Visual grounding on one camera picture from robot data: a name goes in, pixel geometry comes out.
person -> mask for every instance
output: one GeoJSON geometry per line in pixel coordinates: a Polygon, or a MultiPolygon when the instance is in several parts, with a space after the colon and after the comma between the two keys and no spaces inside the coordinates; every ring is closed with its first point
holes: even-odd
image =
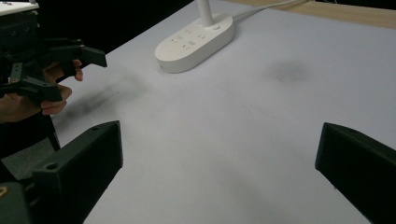
{"type": "MultiPolygon", "coordinates": [[[[73,60],[73,65],[75,80],[82,81],[82,62],[73,60]]],[[[59,63],[43,69],[43,75],[49,83],[58,86],[62,101],[44,100],[38,105],[17,93],[0,98],[0,183],[15,180],[29,183],[30,170],[59,149],[50,142],[48,122],[50,115],[62,112],[72,89],[56,83],[64,75],[59,63]]]]}
{"type": "MultiPolygon", "coordinates": [[[[73,61],[76,67],[75,79],[83,80],[83,73],[80,68],[82,62],[80,60],[73,61]]],[[[53,63],[43,70],[44,76],[49,83],[55,84],[55,80],[64,75],[61,66],[53,63]]],[[[0,99],[0,124],[6,122],[18,122],[27,119],[34,114],[42,111],[43,115],[54,115],[60,113],[66,106],[67,98],[72,94],[72,89],[61,84],[57,84],[59,91],[63,97],[62,101],[50,102],[43,101],[40,105],[36,105],[30,101],[28,97],[19,96],[17,93],[5,94],[0,99]]]]}

